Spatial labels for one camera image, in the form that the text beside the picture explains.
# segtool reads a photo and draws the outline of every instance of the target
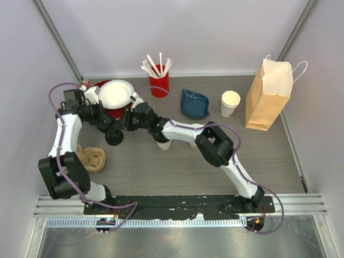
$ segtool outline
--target floor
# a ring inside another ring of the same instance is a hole
[[[277,217],[266,217],[264,227],[271,230],[279,223]],[[123,228],[109,235],[94,232],[94,228],[47,228],[38,257],[326,257],[313,216],[286,216],[284,226],[270,235],[255,235],[243,227]]]
[[[170,92],[180,105],[182,89],[189,89],[208,97],[210,115],[193,120],[180,110],[174,119],[183,123],[206,124],[209,120],[234,126],[242,136],[238,157],[252,179],[267,185],[279,194],[301,193],[303,187],[292,156],[280,117],[269,131],[245,128],[246,94],[253,76],[172,77]],[[148,78],[125,79],[136,90],[149,86]],[[230,118],[220,115],[220,98],[226,90],[241,96],[241,103]],[[169,97],[155,98],[148,91],[140,96],[156,113],[169,117],[174,103]],[[223,129],[237,143],[232,132]],[[169,150],[159,150],[145,130],[124,132],[124,141],[109,146],[104,134],[84,124],[78,143],[83,147],[105,150],[107,160],[102,171],[91,174],[91,180],[107,185],[114,195],[187,195],[235,194],[237,189],[219,168],[209,165],[199,150],[188,143],[173,141]]]

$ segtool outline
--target brown cup carrier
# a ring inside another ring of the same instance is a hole
[[[105,165],[106,154],[103,149],[93,147],[82,149],[78,144],[76,155],[88,172],[101,171]]]

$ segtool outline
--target metal frame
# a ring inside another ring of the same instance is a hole
[[[39,15],[41,16],[43,22],[46,24],[48,30],[50,31],[53,39],[55,40],[55,43],[59,47],[59,49],[62,52],[62,55],[64,58],[66,58],[67,63],[69,64],[70,68],[72,69],[75,77],[77,80],[82,83],[83,77],[79,72],[79,69],[77,68],[75,62],[73,61],[73,58],[71,54],[68,51],[68,48],[66,47],[65,43],[63,42],[57,28],[55,27],[49,13],[47,12],[47,9],[43,5],[43,2],[41,0],[32,0],[34,6],[36,7],[37,11],[39,12]]]
[[[83,75],[80,73],[77,65],[75,64],[68,48],[66,47],[65,43],[63,42],[56,26],[54,25],[49,13],[47,12],[42,0],[32,0],[35,7],[37,8],[37,11],[39,12],[39,15],[43,19],[44,23],[47,25],[48,30],[50,31],[52,37],[54,38],[57,46],[61,50],[63,56],[66,58],[70,68],[72,69],[73,73],[75,74],[78,81],[81,83],[83,80]],[[302,11],[299,19],[296,22],[296,25],[294,26],[291,34],[288,37],[288,40],[286,41],[285,45],[283,46],[281,53],[278,56],[277,61],[283,61],[285,56],[287,55],[288,51],[296,41],[298,35],[300,34],[302,28],[305,26],[307,20],[309,19],[310,15],[312,14],[313,10],[316,8],[319,0],[309,0]],[[221,74],[175,74],[170,75],[173,77],[181,77],[181,76],[231,76],[231,75],[254,75],[252,73],[221,73]]]
[[[324,206],[324,201],[319,193],[295,193],[295,194],[281,194],[278,195],[283,203],[286,216],[299,216],[299,215],[313,215],[314,221],[317,224],[322,244],[326,255],[331,258],[339,257],[338,251],[334,246],[334,241],[331,236],[331,232],[326,222],[327,211]],[[276,213],[266,214],[267,216],[280,216],[281,209],[279,208],[279,202],[273,197]],[[51,197],[42,196],[39,198],[36,210],[34,212],[34,218],[36,218],[36,225],[32,234],[32,239],[28,248],[26,258],[37,257],[38,251],[43,239],[44,229],[48,227],[61,227],[64,225],[77,225],[77,227],[92,227],[96,221],[96,218],[107,217],[106,215],[84,215],[84,204],[78,198],[71,198],[68,200],[53,200]],[[192,223],[183,221],[178,223],[166,223],[162,220],[153,220],[155,222],[135,222],[134,220],[126,227],[193,227],[193,226],[242,226],[245,224],[245,216],[253,215],[241,214],[240,219],[237,220],[223,220],[222,224],[217,224],[216,221],[211,223],[202,222],[203,216],[199,214]]]
[[[267,216],[280,216],[281,209],[279,202],[272,196],[276,212],[269,213]],[[293,193],[278,195],[281,199],[285,215],[326,215],[327,211],[324,206],[323,199],[318,193]],[[84,215],[84,204],[78,198],[71,198],[68,200],[52,200],[50,197],[42,196],[39,198],[36,210],[34,212],[35,218],[62,218],[62,217],[94,217],[94,215]],[[253,215],[252,213],[241,214],[241,216]],[[99,215],[96,217],[106,217],[106,215]]]
[[[297,37],[299,36],[301,30],[306,25],[307,20],[311,16],[312,12],[316,8],[317,4],[319,3],[319,0],[309,0],[303,9],[299,19],[297,20],[288,40],[284,44],[284,47],[282,48],[281,53],[279,54],[277,61],[283,61],[285,59],[285,56],[289,52],[292,45],[295,43]]]
[[[314,221],[327,257],[340,257],[327,223],[328,215],[314,215]]]
[[[299,173],[300,180],[302,182],[302,186],[304,188],[305,193],[309,194],[310,191],[309,191],[307,182],[305,180],[305,175],[304,175],[304,172],[303,172],[303,169],[302,169],[302,166],[301,166],[300,159],[298,157],[298,152],[297,152],[296,147],[294,145],[293,137],[292,137],[291,132],[289,130],[288,123],[286,122],[286,118],[285,118],[283,110],[282,110],[280,116],[281,116],[281,119],[282,119],[283,127],[284,127],[284,130],[285,130],[285,134],[286,134],[286,137],[288,139],[289,145],[290,145],[290,149],[291,149],[292,155],[294,157],[296,168],[297,168],[297,171]]]

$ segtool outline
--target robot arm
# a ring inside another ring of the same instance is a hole
[[[161,143],[169,140],[195,142],[204,159],[212,166],[219,167],[232,180],[248,210],[261,207],[264,190],[250,183],[253,180],[239,162],[237,155],[233,155],[233,141],[220,127],[209,126],[198,130],[197,128],[204,125],[193,126],[170,121],[168,118],[159,117],[137,95],[134,95],[132,99],[134,108],[127,109],[124,117],[114,123],[114,128],[127,131],[145,128],[155,141]]]
[[[106,134],[114,130],[134,131],[144,128],[157,142],[169,140],[195,142],[204,159],[212,166],[219,167],[232,180],[249,210],[255,210],[261,206],[264,196],[263,189],[248,183],[241,176],[238,167],[244,176],[252,181],[240,164],[238,157],[233,156],[233,141],[218,126],[197,130],[202,125],[171,123],[168,118],[159,117],[136,93],[132,96],[132,107],[125,110],[124,116],[119,121],[114,121],[112,117],[104,113],[102,103],[97,97],[98,92],[98,87],[91,87],[85,93],[81,90],[67,90],[64,92],[64,106],[58,109],[65,124],[60,152],[61,164],[69,178],[80,188],[87,199],[113,205],[110,190],[104,185],[97,185],[90,181],[86,169],[76,155],[77,138],[83,122],[96,125],[101,132]],[[39,161],[38,166],[51,197],[67,199],[77,195],[77,192],[63,178],[56,164],[62,130],[62,122],[59,118],[57,118],[57,122],[58,132],[54,146],[48,157]]]
[[[211,127],[209,127],[202,131],[196,130],[196,128],[203,127],[204,125],[193,126],[189,124],[178,123],[175,121],[173,121],[173,123],[174,125],[172,125],[171,122],[167,122],[163,127],[162,133],[167,139],[195,142],[199,150],[205,157],[206,161],[215,167],[219,167],[221,170],[223,170],[223,172],[226,173],[226,175],[231,179],[231,181],[238,189],[240,196],[249,199],[255,196],[257,192],[257,186],[248,183],[246,180],[242,178],[237,167],[234,164],[234,156],[231,156],[228,162],[226,162],[226,155],[231,155],[233,153],[233,142],[221,129],[217,127],[214,130]],[[186,129],[184,127],[194,127],[195,129]],[[210,135],[213,135],[215,138],[217,138],[216,140],[218,142],[213,144],[211,141],[209,141],[208,136]],[[228,142],[227,146],[229,148],[227,150],[224,141]],[[218,157],[218,155],[221,154],[217,151],[221,151],[221,148],[223,148],[223,150],[226,150],[226,152],[223,154],[222,159]],[[237,164],[240,166],[240,170],[245,175],[245,177],[250,181],[253,181],[251,177],[247,174],[241,163],[239,162],[236,154],[235,160]]]

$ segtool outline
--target blue crumpled bag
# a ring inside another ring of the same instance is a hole
[[[206,96],[191,90],[182,90],[181,109],[190,118],[201,119],[209,116],[209,100]]]

